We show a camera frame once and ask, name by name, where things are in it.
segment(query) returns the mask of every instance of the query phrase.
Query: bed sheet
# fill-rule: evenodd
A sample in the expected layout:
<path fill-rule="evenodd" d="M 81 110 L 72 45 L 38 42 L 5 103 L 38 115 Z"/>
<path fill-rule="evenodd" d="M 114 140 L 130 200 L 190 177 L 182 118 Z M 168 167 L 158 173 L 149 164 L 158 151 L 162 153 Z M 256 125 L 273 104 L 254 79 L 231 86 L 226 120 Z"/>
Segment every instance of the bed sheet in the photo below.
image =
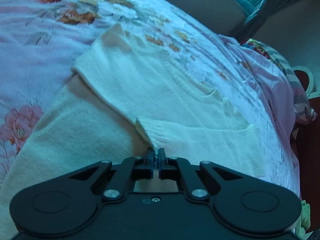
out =
<path fill-rule="evenodd" d="M 119 22 L 228 97 L 259 128 L 267 171 L 260 179 L 300 195 L 299 164 L 289 141 L 293 92 L 283 73 L 165 0 L 0 0 L 0 187 L 37 121 L 71 78 L 74 60 Z"/>

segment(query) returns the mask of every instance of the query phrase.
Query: striped pillow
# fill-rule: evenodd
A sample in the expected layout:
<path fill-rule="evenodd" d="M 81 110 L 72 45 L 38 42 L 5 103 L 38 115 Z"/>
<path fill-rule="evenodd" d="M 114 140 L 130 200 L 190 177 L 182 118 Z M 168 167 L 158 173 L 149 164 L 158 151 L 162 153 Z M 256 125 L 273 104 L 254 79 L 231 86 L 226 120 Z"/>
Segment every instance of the striped pillow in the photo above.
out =
<path fill-rule="evenodd" d="M 260 53 L 261 55 L 272 61 L 275 65 L 277 65 L 285 74 L 294 93 L 293 104 L 297 123 L 309 124 L 314 119 L 316 119 L 317 113 L 310 106 L 308 97 L 299 79 L 290 67 L 288 61 L 278 51 L 254 39 L 248 39 L 241 45 Z"/>

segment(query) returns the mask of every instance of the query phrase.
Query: silver screw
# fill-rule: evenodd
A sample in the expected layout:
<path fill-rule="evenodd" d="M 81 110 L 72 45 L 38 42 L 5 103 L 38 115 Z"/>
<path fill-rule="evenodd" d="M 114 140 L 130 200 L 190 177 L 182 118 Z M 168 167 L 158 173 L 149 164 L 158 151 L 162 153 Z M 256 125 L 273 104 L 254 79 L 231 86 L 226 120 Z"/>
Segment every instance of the silver screw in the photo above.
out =
<path fill-rule="evenodd" d="M 204 189 L 195 189 L 193 192 L 192 192 L 192 195 L 194 197 L 198 197 L 198 198 L 201 198 L 201 197 L 205 197 L 207 196 L 208 192 Z"/>
<path fill-rule="evenodd" d="M 159 202 L 159 201 L 160 201 L 160 198 L 158 198 L 158 197 L 153 197 L 153 198 L 151 199 L 151 201 L 152 201 L 152 202 Z"/>
<path fill-rule="evenodd" d="M 120 196 L 120 192 L 115 189 L 108 189 L 103 194 L 109 198 L 116 198 Z"/>

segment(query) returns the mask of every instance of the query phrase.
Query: curtain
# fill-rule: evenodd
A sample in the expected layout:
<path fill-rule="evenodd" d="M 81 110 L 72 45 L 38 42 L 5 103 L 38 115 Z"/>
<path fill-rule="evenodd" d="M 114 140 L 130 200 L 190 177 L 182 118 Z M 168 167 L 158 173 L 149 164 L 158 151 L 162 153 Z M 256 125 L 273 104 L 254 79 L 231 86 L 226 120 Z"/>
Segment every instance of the curtain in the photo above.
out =
<path fill-rule="evenodd" d="M 243 23 L 234 28 L 229 36 L 239 42 L 252 38 L 267 18 L 299 0 L 262 0 L 261 5 Z"/>

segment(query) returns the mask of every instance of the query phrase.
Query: green cloth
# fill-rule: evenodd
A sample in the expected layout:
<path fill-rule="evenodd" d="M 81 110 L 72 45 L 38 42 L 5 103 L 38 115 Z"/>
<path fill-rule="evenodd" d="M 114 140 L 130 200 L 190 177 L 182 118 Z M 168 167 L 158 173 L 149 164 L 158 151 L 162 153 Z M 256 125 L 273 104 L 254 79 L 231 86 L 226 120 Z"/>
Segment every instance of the green cloth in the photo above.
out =
<path fill-rule="evenodd" d="M 301 215 L 297 221 L 295 227 L 295 235 L 300 239 L 303 239 L 303 236 L 306 234 L 306 230 L 308 230 L 311 226 L 310 223 L 310 204 L 307 204 L 305 200 L 301 201 Z"/>

